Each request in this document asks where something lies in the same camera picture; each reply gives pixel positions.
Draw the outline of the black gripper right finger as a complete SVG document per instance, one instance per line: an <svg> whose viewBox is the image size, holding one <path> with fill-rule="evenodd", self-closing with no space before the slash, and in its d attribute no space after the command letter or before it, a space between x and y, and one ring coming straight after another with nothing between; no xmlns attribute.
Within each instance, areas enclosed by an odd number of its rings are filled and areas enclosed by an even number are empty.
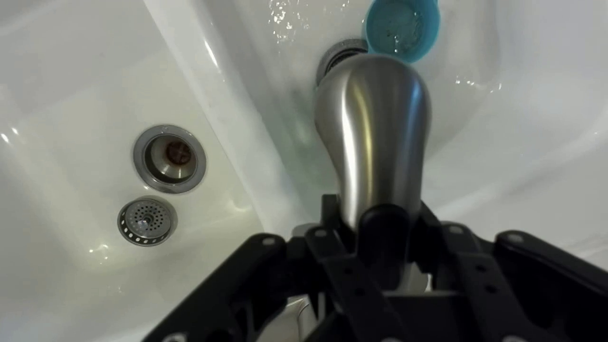
<svg viewBox="0 0 608 342"><path fill-rule="evenodd" d="M426 294L390 293L382 336L394 342L608 342L607 272L521 230L483 239L428 209L379 209L388 241L382 279L430 277Z"/></svg>

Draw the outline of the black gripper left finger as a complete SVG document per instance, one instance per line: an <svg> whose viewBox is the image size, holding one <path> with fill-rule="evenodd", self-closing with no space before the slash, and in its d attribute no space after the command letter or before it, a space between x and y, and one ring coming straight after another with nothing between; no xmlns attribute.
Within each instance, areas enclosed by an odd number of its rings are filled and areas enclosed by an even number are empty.
<svg viewBox="0 0 608 342"><path fill-rule="evenodd" d="M143 342L257 342L295 296L312 302L306 342L403 340L384 296L405 264L407 213L373 205L356 226L323 199L323 218L289 239L255 234L206 277Z"/></svg>

